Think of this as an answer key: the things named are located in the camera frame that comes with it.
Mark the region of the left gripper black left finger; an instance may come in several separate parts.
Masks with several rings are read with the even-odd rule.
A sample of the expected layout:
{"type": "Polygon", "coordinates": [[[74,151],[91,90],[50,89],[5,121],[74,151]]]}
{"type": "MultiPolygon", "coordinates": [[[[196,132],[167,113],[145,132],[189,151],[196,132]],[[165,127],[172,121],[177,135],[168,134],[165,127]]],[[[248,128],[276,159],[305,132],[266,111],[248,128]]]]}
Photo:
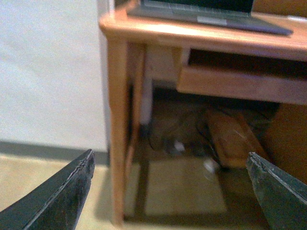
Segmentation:
{"type": "Polygon", "coordinates": [[[91,149],[0,213],[2,230],[74,230],[95,169],[91,149]]]}

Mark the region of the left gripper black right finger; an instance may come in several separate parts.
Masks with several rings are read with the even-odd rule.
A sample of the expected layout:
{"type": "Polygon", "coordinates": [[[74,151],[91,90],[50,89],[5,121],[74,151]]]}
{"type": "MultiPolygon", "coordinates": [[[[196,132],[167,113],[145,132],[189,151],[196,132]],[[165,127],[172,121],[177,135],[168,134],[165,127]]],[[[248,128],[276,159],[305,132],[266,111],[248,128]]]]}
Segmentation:
{"type": "Polygon", "coordinates": [[[254,194],[272,230],[307,228],[307,185],[255,152],[246,168],[254,194]]]}

